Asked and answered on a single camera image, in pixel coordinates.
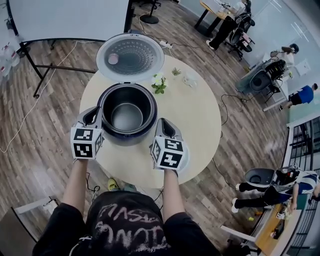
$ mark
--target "white box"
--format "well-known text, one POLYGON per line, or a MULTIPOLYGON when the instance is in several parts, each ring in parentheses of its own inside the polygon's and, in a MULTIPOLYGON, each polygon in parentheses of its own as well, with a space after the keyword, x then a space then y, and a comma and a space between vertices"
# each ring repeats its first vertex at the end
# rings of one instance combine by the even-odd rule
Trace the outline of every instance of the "white box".
POLYGON ((153 139, 151 155, 157 168, 179 170, 186 152, 184 141, 161 136, 155 136, 153 139))
POLYGON ((71 128, 70 143, 75 159, 96 159, 102 142, 102 129, 71 128))

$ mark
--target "wooden floor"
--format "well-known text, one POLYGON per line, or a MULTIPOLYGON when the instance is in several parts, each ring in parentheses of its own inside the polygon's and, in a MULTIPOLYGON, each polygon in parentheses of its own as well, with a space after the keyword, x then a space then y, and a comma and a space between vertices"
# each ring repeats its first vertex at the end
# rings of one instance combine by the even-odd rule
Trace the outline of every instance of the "wooden floor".
MULTIPOLYGON (((132 27, 141 30, 138 17, 149 11, 146 6, 136 9, 132 27)), ((188 44, 193 47, 174 44, 172 55, 190 65, 206 80, 220 106, 221 120, 226 120, 226 109, 221 95, 231 94, 243 97, 235 90, 235 82, 245 74, 237 56, 228 54, 221 45, 213 58, 202 37, 193 25, 197 21, 192 13, 178 4, 163 1, 155 11, 158 24, 144 23, 145 32, 170 43, 188 44)), ((75 46, 75 41, 57 41, 54 50, 48 42, 35 42, 30 54, 37 64, 58 64, 75 46)), ((63 65, 83 69, 96 69, 95 57, 101 43, 78 43, 63 65)), ((46 82, 52 75, 49 72, 46 82)), ((92 77, 90 73, 57 70, 38 104, 25 120, 19 135, 11 143, 7 153, 0 153, 0 218, 9 207, 18 207, 46 196, 62 197, 72 168, 70 128, 78 113, 82 93, 92 77)), ((9 80, 0 86, 0 147, 7 144, 19 129, 23 117, 36 100, 33 92, 39 79, 26 58, 10 73, 9 80)), ((285 150, 287 129, 286 114, 276 108, 263 112, 258 95, 247 103, 235 97, 224 97, 229 119, 222 127, 223 137, 214 156, 219 170, 233 185, 243 180, 244 173, 256 167, 278 168, 285 150)), ((109 174, 95 161, 89 162, 91 177, 89 185, 107 187, 109 174)), ((220 230, 226 225, 238 231, 249 232, 254 221, 254 210, 240 210, 232 214, 231 201, 237 194, 210 162, 197 177, 180 186, 184 205, 194 221, 199 223, 208 238, 219 249, 227 244, 229 235, 220 230)), ((86 210, 92 194, 87 191, 86 210)))

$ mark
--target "potted plant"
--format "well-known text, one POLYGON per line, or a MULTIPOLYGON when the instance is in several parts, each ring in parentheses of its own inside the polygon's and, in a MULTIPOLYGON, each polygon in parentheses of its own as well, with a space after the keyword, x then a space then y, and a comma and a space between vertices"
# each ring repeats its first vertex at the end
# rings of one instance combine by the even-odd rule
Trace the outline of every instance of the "potted plant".
POLYGON ((176 79, 177 76, 179 76, 181 74, 181 71, 180 69, 177 69, 176 67, 174 67, 172 70, 171 70, 171 73, 173 75, 173 79, 176 79))
POLYGON ((152 78, 151 87, 155 89, 155 94, 164 94, 165 88, 168 86, 168 81, 163 73, 155 74, 152 78))

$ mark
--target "plastic bottle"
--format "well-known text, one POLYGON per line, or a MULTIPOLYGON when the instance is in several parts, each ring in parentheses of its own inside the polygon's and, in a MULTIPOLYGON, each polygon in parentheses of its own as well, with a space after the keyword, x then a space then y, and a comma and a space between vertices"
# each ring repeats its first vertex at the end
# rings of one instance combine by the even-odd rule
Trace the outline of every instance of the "plastic bottle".
POLYGON ((3 55, 0 55, 0 73, 4 78, 9 74, 10 69, 11 64, 3 55))
POLYGON ((20 62, 19 55, 16 53, 15 49, 9 45, 9 43, 4 47, 4 56, 13 67, 18 65, 20 62))

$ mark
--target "person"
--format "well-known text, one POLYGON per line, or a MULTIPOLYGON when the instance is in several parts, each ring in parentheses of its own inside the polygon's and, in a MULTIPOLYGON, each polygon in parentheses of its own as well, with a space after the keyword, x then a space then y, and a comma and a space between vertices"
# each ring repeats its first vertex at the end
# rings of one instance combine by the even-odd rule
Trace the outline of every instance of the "person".
POLYGON ((280 110, 289 109, 292 106, 296 106, 299 104, 310 103, 314 99, 314 91, 318 89, 318 85, 314 83, 312 87, 306 85, 297 93, 289 96, 289 101, 283 106, 280 105, 280 110))
POLYGON ((293 67, 295 65, 294 55, 299 52, 299 47, 297 44, 293 43, 289 47, 282 46, 281 50, 274 50, 270 53, 270 57, 273 60, 284 60, 286 66, 293 67))
POLYGON ((319 177, 315 171, 306 171, 309 175, 304 176, 299 183, 294 184, 292 188, 279 190, 274 186, 269 187, 257 187, 252 186, 248 183, 240 183, 235 186, 236 190, 240 192, 258 190, 264 192, 264 194, 255 199, 238 199, 232 200, 231 211, 237 213, 239 209, 244 207, 266 207, 276 204, 282 204, 292 197, 289 211, 292 212, 297 208, 298 195, 311 194, 315 198, 319 197, 320 193, 320 182, 319 177))
POLYGON ((75 161, 62 203, 53 211, 33 256, 220 255, 187 215, 178 175, 171 169, 164 170, 163 217, 151 197, 133 185, 119 190, 110 179, 109 191, 92 202, 84 222, 87 165, 88 160, 75 161))
POLYGON ((245 12, 251 14, 251 1, 241 0, 234 7, 225 6, 225 8, 230 11, 230 15, 224 19, 216 36, 212 40, 206 41, 209 48, 214 51, 219 48, 219 45, 227 38, 229 33, 237 27, 236 17, 245 12))

